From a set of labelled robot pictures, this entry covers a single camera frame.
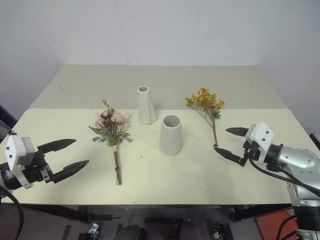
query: black cable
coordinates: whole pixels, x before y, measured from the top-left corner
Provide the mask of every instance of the black cable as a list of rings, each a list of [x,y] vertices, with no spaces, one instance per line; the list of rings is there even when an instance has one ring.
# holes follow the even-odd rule
[[[289,182],[289,183],[296,184],[296,185],[299,185],[299,186],[301,186],[301,187],[304,187],[304,188],[308,189],[310,192],[312,192],[313,194],[315,194],[315,195],[317,195],[318,197],[320,197],[320,190],[319,190],[319,189],[317,189],[317,188],[315,188],[315,187],[313,187],[313,186],[309,186],[309,185],[307,185],[307,184],[304,184],[303,182],[299,181],[298,179],[297,179],[297,180],[294,180],[294,179],[286,178],[286,177],[283,177],[283,176],[280,176],[280,175],[271,173],[271,172],[269,172],[269,171],[267,171],[267,170],[264,170],[264,169],[262,169],[261,167],[257,166],[257,165],[254,163],[254,161],[253,161],[253,159],[252,159],[251,156],[249,157],[249,161],[250,161],[251,165],[252,165],[255,169],[257,169],[258,171],[260,171],[260,172],[262,172],[262,173],[264,173],[264,174],[267,174],[267,175],[269,175],[269,176],[271,176],[271,177],[274,177],[274,178],[276,178],[276,179],[280,179],[280,180],[283,180],[283,181],[286,181],[286,182]]]
[[[292,216],[287,217],[285,220],[283,220],[283,222],[281,223],[281,225],[279,227],[279,230],[278,230],[278,233],[276,235],[275,240],[280,240],[280,235],[281,235],[282,229],[284,228],[284,226],[287,224],[287,222],[289,220],[294,219],[294,218],[296,218],[296,216],[292,215]]]
[[[2,122],[2,121],[0,121],[0,126],[2,126],[2,127],[4,127],[7,131],[11,131],[11,128],[7,125],[7,124],[5,124],[4,122]]]
[[[20,233],[21,233],[22,227],[24,225],[24,212],[22,210],[22,206],[21,206],[20,202],[15,198],[15,196],[13,196],[7,189],[5,189],[1,185],[0,185],[0,192],[5,194],[8,198],[10,198],[12,200],[12,202],[14,203],[14,205],[16,206],[16,208],[19,212],[19,225],[18,225],[18,229],[15,233],[15,236],[13,238],[13,240],[17,240]]]
[[[295,234],[296,234],[296,231],[292,231],[288,235],[286,235],[283,238],[281,238],[281,240],[287,240],[288,238],[292,237]]]
[[[295,181],[301,182],[298,178],[294,177],[292,174],[290,174],[289,172],[287,172],[283,169],[280,169],[279,172],[284,173],[285,175],[287,175],[288,177],[290,177],[291,179],[293,179]]]

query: white vase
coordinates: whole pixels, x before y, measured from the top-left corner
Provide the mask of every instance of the white vase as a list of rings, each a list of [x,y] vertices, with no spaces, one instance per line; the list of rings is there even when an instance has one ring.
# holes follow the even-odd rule
[[[150,88],[140,86],[137,89],[138,94],[138,115],[142,124],[152,124],[157,120],[156,111],[151,98]]]
[[[161,125],[160,150],[165,155],[176,155],[180,152],[181,148],[181,121],[176,116],[166,116]]]

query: flower stem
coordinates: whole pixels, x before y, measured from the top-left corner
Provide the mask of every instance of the flower stem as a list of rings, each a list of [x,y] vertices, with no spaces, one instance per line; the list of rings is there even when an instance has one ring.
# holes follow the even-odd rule
[[[214,147],[218,147],[218,140],[217,140],[217,134],[216,134],[216,121],[215,121],[215,116],[212,116],[212,123],[213,123],[213,137],[214,137]]]
[[[115,171],[116,171],[116,184],[117,185],[121,185],[122,184],[122,179],[121,179],[121,174],[120,174],[120,166],[119,166],[117,145],[113,145],[113,154],[114,154]]]
[[[198,109],[190,106],[193,110],[195,110],[201,117],[204,118],[204,120],[210,125],[210,127],[212,127],[212,124],[207,120],[207,116],[206,115],[203,115],[201,110],[199,111]]]

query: tabletop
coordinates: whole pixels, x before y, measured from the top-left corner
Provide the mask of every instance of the tabletop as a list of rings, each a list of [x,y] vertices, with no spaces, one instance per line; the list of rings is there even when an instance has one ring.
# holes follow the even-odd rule
[[[77,142],[45,159],[54,173],[74,162],[90,160],[75,175],[54,184],[36,182],[14,195],[25,204],[56,205],[236,205],[289,203],[287,184],[264,175],[250,163],[241,167],[213,150],[213,134],[205,120],[191,109],[157,110],[157,121],[139,122],[137,110],[128,113],[127,132],[133,142],[119,144],[122,185],[116,185],[113,150],[106,143],[93,142],[89,129],[101,109],[27,110],[14,127],[33,145],[71,138]],[[182,124],[183,147],[174,156],[159,149],[161,121],[175,115]],[[243,154],[243,137],[225,131],[266,122],[274,132],[274,144],[320,152],[289,109],[223,109],[216,121],[220,148]],[[7,139],[0,144],[0,162],[5,161]]]
[[[137,89],[149,86],[156,109],[186,109],[185,97],[209,88],[224,109],[287,108],[256,66],[63,65],[31,108],[137,109]]]

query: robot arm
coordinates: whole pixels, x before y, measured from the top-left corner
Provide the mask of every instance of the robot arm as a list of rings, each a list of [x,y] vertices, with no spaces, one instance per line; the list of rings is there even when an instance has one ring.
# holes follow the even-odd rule
[[[53,174],[44,154],[64,149],[75,141],[75,139],[57,140],[38,146],[38,151],[35,151],[28,137],[10,133],[5,148],[7,162],[0,164],[0,184],[12,193],[12,190],[20,187],[32,188],[34,182],[44,180],[46,183],[58,183],[74,175],[84,168],[89,160],[75,162]]]
[[[227,132],[245,137],[243,157],[230,151],[215,150],[233,162],[244,167],[247,160],[259,171],[287,181],[291,204],[297,218],[296,235],[299,240],[320,240],[320,160],[313,152],[302,148],[274,145],[274,134],[264,123],[251,127],[232,127]],[[259,168],[258,164],[266,164],[272,172],[283,172],[289,176],[284,178]]]

